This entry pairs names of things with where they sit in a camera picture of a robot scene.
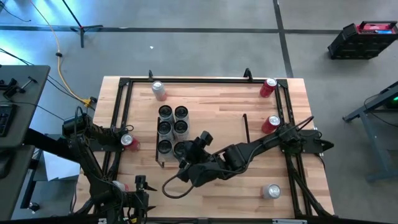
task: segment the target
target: silver can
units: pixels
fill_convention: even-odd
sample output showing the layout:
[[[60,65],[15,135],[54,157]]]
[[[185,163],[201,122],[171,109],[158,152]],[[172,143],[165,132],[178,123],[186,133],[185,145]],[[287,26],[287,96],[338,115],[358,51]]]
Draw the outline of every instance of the silver can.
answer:
[[[167,121],[162,121],[157,126],[157,132],[159,134],[159,139],[174,141],[172,125]]]
[[[174,110],[175,121],[185,121],[189,126],[188,109],[184,106],[178,106]]]
[[[280,187],[276,184],[263,186],[261,190],[262,197],[265,199],[277,199],[280,197]]]
[[[159,108],[159,117],[161,121],[167,121],[171,125],[174,124],[173,109],[168,105],[163,105]]]
[[[152,91],[156,97],[157,101],[165,101],[167,99],[166,89],[164,85],[160,81],[156,81],[152,83]]]
[[[169,140],[161,140],[157,144],[157,151],[163,158],[173,158],[173,144]]]
[[[176,145],[174,145],[173,154],[174,157],[178,160],[181,160],[184,157],[185,154],[184,142],[178,142]]]
[[[177,121],[174,124],[174,136],[176,141],[185,141],[189,138],[189,128],[188,124],[185,121]]]

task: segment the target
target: black desk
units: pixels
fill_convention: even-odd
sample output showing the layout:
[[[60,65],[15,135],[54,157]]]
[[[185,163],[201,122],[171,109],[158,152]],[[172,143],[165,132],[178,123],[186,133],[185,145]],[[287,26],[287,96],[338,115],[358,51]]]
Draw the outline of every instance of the black desk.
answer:
[[[11,99],[15,102],[26,102],[37,104],[42,94],[45,81],[49,74],[49,66],[27,66],[27,65],[3,65],[0,67],[0,80],[9,83],[11,78],[18,81],[18,86],[22,86],[32,77],[37,83],[30,83],[26,87],[25,93],[16,93]],[[7,101],[0,91],[0,101]],[[35,146],[22,145],[25,134],[29,131],[36,106],[19,104],[16,109],[15,117],[10,126],[6,137],[0,138],[0,150],[13,148],[16,152],[12,161],[8,176],[0,179],[0,220],[9,220],[14,211],[22,184],[32,159]]]

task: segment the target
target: black can rack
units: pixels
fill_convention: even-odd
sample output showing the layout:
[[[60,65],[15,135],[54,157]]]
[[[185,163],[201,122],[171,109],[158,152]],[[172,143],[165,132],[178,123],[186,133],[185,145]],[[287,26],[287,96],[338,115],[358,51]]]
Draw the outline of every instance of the black can rack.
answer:
[[[398,39],[397,21],[363,21],[343,28],[329,45],[331,59],[365,59],[377,57]]]

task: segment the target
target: white paper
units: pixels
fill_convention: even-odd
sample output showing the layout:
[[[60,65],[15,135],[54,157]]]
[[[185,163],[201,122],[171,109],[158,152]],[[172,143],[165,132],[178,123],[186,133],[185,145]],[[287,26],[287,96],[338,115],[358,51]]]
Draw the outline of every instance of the white paper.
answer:
[[[43,153],[45,161],[45,171],[47,172],[47,179],[49,181],[56,178],[62,179],[74,175],[79,175],[80,164],[58,157],[49,152],[43,151]]]

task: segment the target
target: can holder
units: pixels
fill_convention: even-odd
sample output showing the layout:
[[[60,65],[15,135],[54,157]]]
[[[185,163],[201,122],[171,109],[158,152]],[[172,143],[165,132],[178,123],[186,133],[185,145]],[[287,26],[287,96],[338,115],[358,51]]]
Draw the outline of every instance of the can holder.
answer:
[[[246,140],[247,140],[248,143],[250,143],[250,134],[249,134],[249,126],[248,126],[248,116],[247,116],[246,113],[245,113],[245,114],[243,114],[242,117],[243,117],[243,120],[244,120],[244,128],[245,128],[245,132],[246,132]],[[160,123],[160,118],[158,117],[158,118],[157,118],[157,127],[156,127],[156,130],[157,130],[157,128],[159,127],[159,123]],[[173,145],[173,147],[172,147],[171,153],[173,154],[173,156],[170,156],[169,154],[167,154],[166,156],[164,156],[163,154],[159,153],[159,151],[157,150],[158,143],[159,143],[161,140],[163,140],[163,139],[160,139],[159,133],[156,131],[156,148],[155,148],[156,155],[155,155],[155,161],[158,163],[158,165],[160,165],[161,168],[164,168],[165,162],[178,162],[178,159],[175,158],[175,156],[174,156],[174,145],[175,145],[177,142],[175,142],[174,145]]]
[[[328,46],[331,59],[365,59],[377,57],[398,39],[397,21],[363,21],[343,28]]]

